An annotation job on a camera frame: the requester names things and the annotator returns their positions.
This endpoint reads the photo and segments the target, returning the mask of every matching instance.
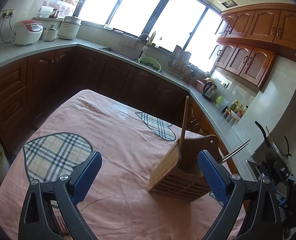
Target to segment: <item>silver bolt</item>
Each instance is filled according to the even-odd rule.
[[[67,175],[67,174],[61,175],[61,176],[59,177],[59,179],[60,179],[61,181],[65,181],[65,180],[68,179],[68,175]]]
[[[234,180],[240,180],[241,177],[238,174],[232,174],[232,179],[234,179]]]
[[[33,179],[32,181],[31,181],[31,185],[36,185],[38,183],[38,179]]]
[[[264,182],[265,184],[270,184],[270,180],[269,180],[268,178],[263,178],[263,182]]]

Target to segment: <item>rice cooker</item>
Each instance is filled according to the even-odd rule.
[[[24,20],[16,22],[13,28],[13,44],[27,45],[38,41],[43,32],[40,22]]]
[[[66,16],[58,31],[58,38],[74,40],[81,25],[81,20],[77,17]]]

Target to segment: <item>electric kettle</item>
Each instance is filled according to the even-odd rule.
[[[216,94],[217,90],[218,90],[217,86],[213,84],[211,81],[208,81],[203,87],[202,96],[208,101],[212,101],[212,98]]]

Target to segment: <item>gray countertop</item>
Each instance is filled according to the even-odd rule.
[[[243,141],[240,140],[239,136],[237,136],[235,130],[231,128],[231,125],[229,125],[229,123],[222,117],[221,113],[216,108],[215,104],[204,99],[202,97],[202,94],[195,87],[192,87],[191,85],[186,84],[183,80],[180,80],[174,76],[171,76],[165,71],[164,71],[164,74],[160,74],[156,71],[153,71],[152,69],[146,68],[145,66],[137,62],[131,61],[127,58],[124,58],[116,54],[113,54],[109,51],[103,50],[102,48],[106,48],[107,46],[104,46],[95,42],[86,41],[86,40],[77,38],[73,41],[61,40],[61,39],[56,39],[54,42],[38,41],[34,44],[26,45],[26,46],[7,44],[5,46],[0,47],[0,67],[7,65],[15,60],[18,60],[30,55],[34,55],[37,53],[41,53],[41,52],[45,52],[53,49],[61,49],[61,48],[68,48],[68,47],[75,47],[75,46],[79,46],[85,49],[90,49],[90,50],[102,53],[104,55],[116,58],[123,62],[129,63],[133,66],[136,66],[154,75],[157,75],[160,78],[167,80],[173,83],[174,85],[177,85],[182,89],[188,91],[190,96],[192,96],[192,98],[197,102],[197,104],[200,106],[200,108],[202,109],[206,117],[209,119],[212,126],[216,130],[217,134],[219,135],[219,137],[221,138],[222,142],[224,143],[224,145],[226,146],[229,152],[233,151],[235,148],[237,148],[242,143],[244,143]],[[253,180],[253,177],[245,163],[245,159],[240,158],[240,155],[244,155],[246,158],[250,156],[245,148],[243,149],[243,151],[241,151],[235,157],[233,157],[234,163],[240,175],[242,176],[243,179]]]

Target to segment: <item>pink container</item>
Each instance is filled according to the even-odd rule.
[[[203,87],[204,87],[205,83],[203,83],[202,81],[200,80],[197,80],[197,85],[196,85],[196,88],[198,91],[200,91],[201,93],[203,93]]]

